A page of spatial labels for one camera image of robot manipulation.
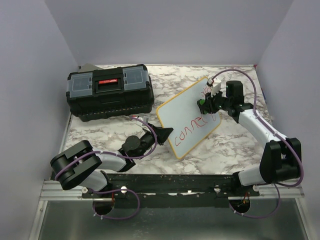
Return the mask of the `yellow framed whiteboard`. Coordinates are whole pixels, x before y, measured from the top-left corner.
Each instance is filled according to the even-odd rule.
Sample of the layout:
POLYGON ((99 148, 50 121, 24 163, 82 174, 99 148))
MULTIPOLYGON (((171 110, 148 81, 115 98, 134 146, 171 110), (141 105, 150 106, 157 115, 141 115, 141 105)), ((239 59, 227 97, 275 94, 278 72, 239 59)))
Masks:
POLYGON ((156 109, 161 126, 173 128, 167 140, 179 160, 221 124, 218 113, 201 114, 197 105, 198 100, 211 92, 207 81, 208 77, 201 78, 156 109))

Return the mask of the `green whiteboard eraser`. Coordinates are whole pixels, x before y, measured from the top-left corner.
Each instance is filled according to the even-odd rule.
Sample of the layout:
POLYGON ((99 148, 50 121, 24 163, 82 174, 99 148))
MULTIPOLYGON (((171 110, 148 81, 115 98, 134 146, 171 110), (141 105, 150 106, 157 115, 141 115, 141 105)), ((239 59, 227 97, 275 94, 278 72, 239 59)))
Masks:
POLYGON ((208 110, 207 110, 207 105, 206 105, 206 100, 205 99, 200 99, 197 101, 197 106, 200 110, 200 113, 202 115, 206 115, 208 114, 208 110))

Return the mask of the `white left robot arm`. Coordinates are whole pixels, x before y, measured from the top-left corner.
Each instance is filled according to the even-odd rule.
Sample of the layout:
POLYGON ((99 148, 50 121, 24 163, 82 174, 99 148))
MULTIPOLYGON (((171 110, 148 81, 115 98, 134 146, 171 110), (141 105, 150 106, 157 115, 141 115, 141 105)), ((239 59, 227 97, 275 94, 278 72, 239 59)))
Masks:
POLYGON ((101 198, 107 197, 111 185, 103 170, 116 173, 130 170, 136 165, 135 160, 149 156, 158 145, 165 143, 174 130, 172 127, 154 126, 141 117, 132 119, 140 123, 144 131, 141 137, 127 137, 117 151, 103 151, 82 140, 52 158, 50 166, 55 174, 54 180, 63 190, 82 186, 92 189, 101 198))

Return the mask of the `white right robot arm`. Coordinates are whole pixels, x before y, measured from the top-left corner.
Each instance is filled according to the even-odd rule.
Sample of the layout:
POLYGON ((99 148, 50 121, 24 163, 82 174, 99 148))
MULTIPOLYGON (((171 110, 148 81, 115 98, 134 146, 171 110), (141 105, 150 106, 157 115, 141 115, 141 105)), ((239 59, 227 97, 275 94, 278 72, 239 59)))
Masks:
POLYGON ((243 84, 237 80, 226 83, 226 93, 221 91, 221 81, 209 79, 210 92, 197 101, 202 114, 225 111, 233 120, 247 129, 264 148, 259 166, 236 172, 230 191, 241 196, 248 186, 273 184, 302 177, 301 143, 277 132, 257 111, 245 102, 243 84))

